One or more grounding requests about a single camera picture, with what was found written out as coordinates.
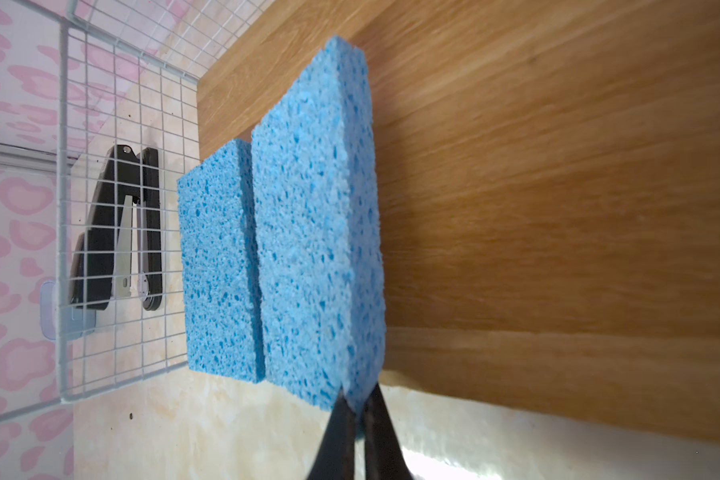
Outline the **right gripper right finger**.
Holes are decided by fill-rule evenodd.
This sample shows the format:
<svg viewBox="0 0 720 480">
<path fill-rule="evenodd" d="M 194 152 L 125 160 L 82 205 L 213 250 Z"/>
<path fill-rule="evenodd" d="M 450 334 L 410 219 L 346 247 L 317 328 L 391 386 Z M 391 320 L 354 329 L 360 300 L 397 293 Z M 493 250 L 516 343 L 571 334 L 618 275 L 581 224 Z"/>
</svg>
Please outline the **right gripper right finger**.
<svg viewBox="0 0 720 480">
<path fill-rule="evenodd" d="M 361 416 L 365 433 L 368 480 L 412 480 L 379 384 L 366 400 Z"/>
</svg>

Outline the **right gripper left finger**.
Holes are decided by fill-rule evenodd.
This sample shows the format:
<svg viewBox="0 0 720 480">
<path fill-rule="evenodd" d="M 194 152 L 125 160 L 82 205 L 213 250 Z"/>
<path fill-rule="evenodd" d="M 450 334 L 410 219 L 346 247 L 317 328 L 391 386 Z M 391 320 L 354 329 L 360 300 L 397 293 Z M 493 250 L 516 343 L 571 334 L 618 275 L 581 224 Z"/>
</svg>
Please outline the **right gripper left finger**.
<svg viewBox="0 0 720 480">
<path fill-rule="evenodd" d="M 357 417 L 339 391 L 307 480 L 352 480 Z"/>
</svg>

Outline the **blue sponge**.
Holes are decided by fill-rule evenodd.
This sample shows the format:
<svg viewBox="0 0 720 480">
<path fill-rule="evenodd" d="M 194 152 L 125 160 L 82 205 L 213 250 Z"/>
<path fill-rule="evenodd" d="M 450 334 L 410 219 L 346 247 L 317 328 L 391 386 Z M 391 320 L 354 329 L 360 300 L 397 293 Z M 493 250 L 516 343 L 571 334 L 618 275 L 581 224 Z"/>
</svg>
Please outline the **blue sponge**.
<svg viewBox="0 0 720 480">
<path fill-rule="evenodd" d="M 360 411 L 385 355 L 368 65 L 331 38 L 252 134 L 267 379 Z"/>
<path fill-rule="evenodd" d="M 235 139 L 178 181 L 188 365 L 258 383 L 265 377 L 252 155 Z"/>
</svg>

